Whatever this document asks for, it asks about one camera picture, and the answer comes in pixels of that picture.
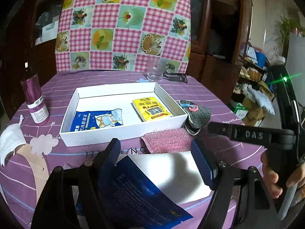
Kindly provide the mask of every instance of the bottle label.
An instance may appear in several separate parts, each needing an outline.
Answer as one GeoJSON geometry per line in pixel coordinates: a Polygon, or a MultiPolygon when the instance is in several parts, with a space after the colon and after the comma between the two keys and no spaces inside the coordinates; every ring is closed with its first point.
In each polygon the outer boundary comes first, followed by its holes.
{"type": "Polygon", "coordinates": [[[34,122],[37,124],[43,122],[49,116],[47,106],[42,96],[34,101],[33,104],[28,104],[27,107],[30,110],[34,122]]]}

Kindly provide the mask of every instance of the potted plant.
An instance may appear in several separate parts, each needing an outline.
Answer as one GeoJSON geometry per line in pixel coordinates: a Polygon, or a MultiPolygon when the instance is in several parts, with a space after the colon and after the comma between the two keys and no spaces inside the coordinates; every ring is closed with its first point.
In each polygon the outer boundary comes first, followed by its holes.
{"type": "Polygon", "coordinates": [[[276,24],[280,29],[281,40],[283,43],[283,53],[282,56],[287,58],[288,48],[289,48],[289,34],[296,33],[301,36],[305,36],[305,29],[301,26],[300,22],[295,19],[288,19],[286,17],[281,17],[281,22],[276,24]]]}

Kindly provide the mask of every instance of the pink ring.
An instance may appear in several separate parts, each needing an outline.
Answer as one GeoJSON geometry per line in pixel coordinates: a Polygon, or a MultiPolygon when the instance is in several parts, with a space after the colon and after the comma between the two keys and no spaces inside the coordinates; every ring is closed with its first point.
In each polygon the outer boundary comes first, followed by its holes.
{"type": "Polygon", "coordinates": [[[196,112],[196,111],[198,111],[198,106],[197,106],[197,105],[194,105],[194,106],[195,106],[194,108],[189,107],[189,111],[191,111],[191,112],[196,112]]]}

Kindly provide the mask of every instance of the pink scrubbing pad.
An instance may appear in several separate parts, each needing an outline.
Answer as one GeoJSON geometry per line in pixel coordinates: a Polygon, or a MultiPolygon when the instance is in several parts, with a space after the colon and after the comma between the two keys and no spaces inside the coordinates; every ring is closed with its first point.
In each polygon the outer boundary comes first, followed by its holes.
{"type": "Polygon", "coordinates": [[[141,138],[152,154],[189,151],[193,140],[185,128],[150,132],[141,138]]]}

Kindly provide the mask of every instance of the pink bottle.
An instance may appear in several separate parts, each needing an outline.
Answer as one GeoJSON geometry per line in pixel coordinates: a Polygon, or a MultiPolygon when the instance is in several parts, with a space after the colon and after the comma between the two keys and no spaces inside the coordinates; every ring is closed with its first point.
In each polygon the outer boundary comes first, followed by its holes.
{"type": "Polygon", "coordinates": [[[25,63],[25,78],[20,82],[27,107],[34,122],[42,126],[48,122],[50,115],[42,97],[37,74],[33,74],[28,63],[25,63]]]}

